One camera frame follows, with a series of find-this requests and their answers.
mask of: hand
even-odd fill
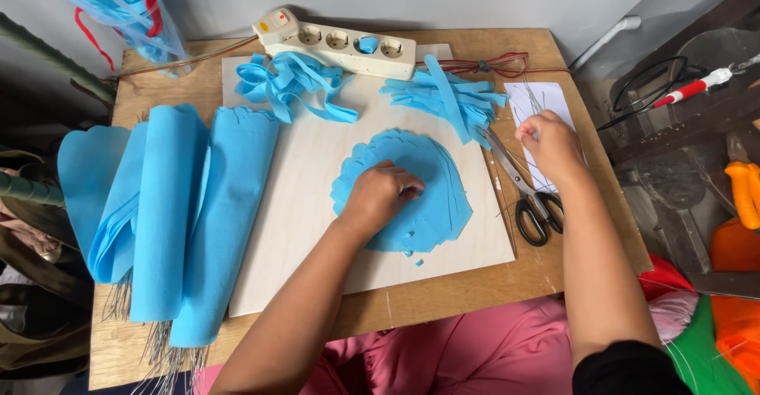
[[[587,174],[578,136],[551,110],[527,118],[515,138],[533,155],[536,166],[558,189],[579,175]]]
[[[369,240],[410,200],[418,199],[425,184],[403,167],[385,160],[356,177],[351,195],[335,222]]]

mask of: socket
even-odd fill
[[[300,22],[284,8],[264,15],[252,27],[270,57],[290,51],[347,72],[400,80],[414,74],[414,40]],[[359,50],[359,40],[365,37],[377,39],[375,52]]]

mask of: scissors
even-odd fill
[[[520,175],[517,168],[512,164],[512,160],[509,157],[507,149],[502,145],[502,142],[499,140],[493,130],[489,128],[485,130],[484,133],[484,137],[486,138],[486,141],[488,141],[488,143],[491,145],[491,150],[499,159],[499,163],[502,164],[502,167],[504,167],[504,169],[507,171],[507,174],[509,174],[509,177],[512,178],[512,181],[515,182],[515,185],[520,191],[520,199],[515,206],[515,219],[517,220],[517,226],[520,235],[522,235],[528,244],[533,245],[534,247],[542,247],[543,245],[546,245],[548,237],[546,236],[546,229],[544,228],[544,225],[548,224],[549,227],[554,229],[555,232],[560,235],[562,234],[562,226],[557,223],[554,215],[552,215],[546,208],[547,203],[553,202],[555,205],[557,205],[559,211],[564,217],[565,213],[562,209],[562,202],[550,194],[537,192],[536,190],[531,189],[525,183],[525,180],[523,180],[523,177]],[[530,198],[533,200],[535,208],[538,209],[538,212],[542,217],[540,220],[536,218],[536,213],[533,211],[533,208],[530,207],[530,204],[527,201],[527,196],[530,196]],[[538,241],[531,238],[523,228],[521,219],[521,215],[523,213],[528,216],[528,219],[533,224],[536,232],[538,232],[538,235],[540,237]]]

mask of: red and white handle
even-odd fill
[[[689,83],[689,85],[676,89],[670,94],[654,103],[654,108],[664,106],[665,104],[677,103],[680,100],[688,99],[694,94],[705,91],[713,85],[720,85],[731,79],[732,73],[728,69],[718,69],[707,75],[706,77]]]

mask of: white pipe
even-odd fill
[[[607,31],[599,40],[595,41],[580,57],[570,64],[570,71],[575,72],[583,66],[586,61],[590,60],[594,54],[605,44],[612,40],[618,32],[622,30],[636,30],[641,25],[641,17],[637,15],[624,16],[617,24],[613,25],[610,31]]]

